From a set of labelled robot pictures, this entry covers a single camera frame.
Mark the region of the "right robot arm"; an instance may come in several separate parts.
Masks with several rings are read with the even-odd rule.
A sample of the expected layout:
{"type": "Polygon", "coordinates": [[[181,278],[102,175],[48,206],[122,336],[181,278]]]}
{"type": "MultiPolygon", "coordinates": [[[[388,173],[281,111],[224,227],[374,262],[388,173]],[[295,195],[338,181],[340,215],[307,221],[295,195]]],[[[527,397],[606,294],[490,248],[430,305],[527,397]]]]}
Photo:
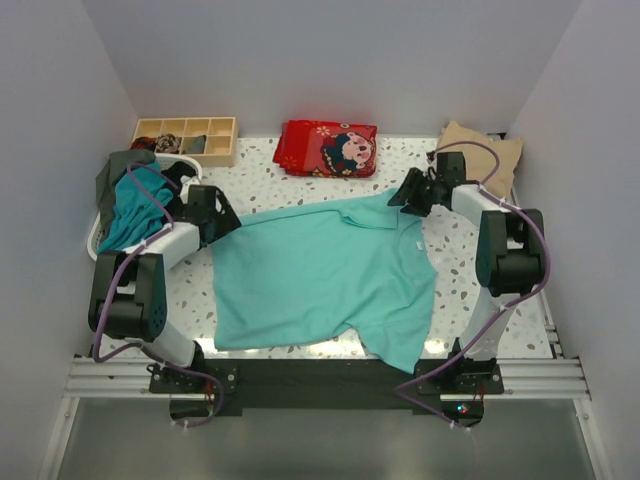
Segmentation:
{"type": "Polygon", "coordinates": [[[481,380],[475,362],[496,358],[511,312],[544,288],[550,254],[539,210],[521,209],[492,194],[485,180],[468,179],[460,151],[436,149],[428,157],[435,164],[425,171],[410,169],[388,205],[422,218],[439,205],[478,229],[475,275],[479,297],[469,324],[445,363],[448,386],[466,393],[481,380]]]}

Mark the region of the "mint green t shirt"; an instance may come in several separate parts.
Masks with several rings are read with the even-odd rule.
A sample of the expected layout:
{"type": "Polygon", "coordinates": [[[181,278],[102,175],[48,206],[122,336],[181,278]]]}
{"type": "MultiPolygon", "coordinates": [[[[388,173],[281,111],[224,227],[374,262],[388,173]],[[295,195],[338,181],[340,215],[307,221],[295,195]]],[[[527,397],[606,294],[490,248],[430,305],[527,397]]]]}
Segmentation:
{"type": "Polygon", "coordinates": [[[413,373],[431,327],[437,272],[420,218],[381,194],[245,216],[212,247],[219,351],[311,345],[354,330],[413,373]]]}

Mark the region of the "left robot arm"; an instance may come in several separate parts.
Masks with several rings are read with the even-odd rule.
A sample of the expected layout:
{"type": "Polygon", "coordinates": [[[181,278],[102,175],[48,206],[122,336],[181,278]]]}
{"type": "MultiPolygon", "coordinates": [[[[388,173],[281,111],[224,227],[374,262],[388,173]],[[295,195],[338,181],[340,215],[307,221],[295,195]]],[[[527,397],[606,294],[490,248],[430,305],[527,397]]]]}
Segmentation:
{"type": "Polygon", "coordinates": [[[88,323],[94,332],[93,360],[103,363],[134,348],[173,365],[171,378],[185,392],[207,380],[199,344],[169,320],[166,275],[186,257],[241,226],[223,191],[212,185],[188,188],[176,218],[125,250],[97,255],[88,323]]]}

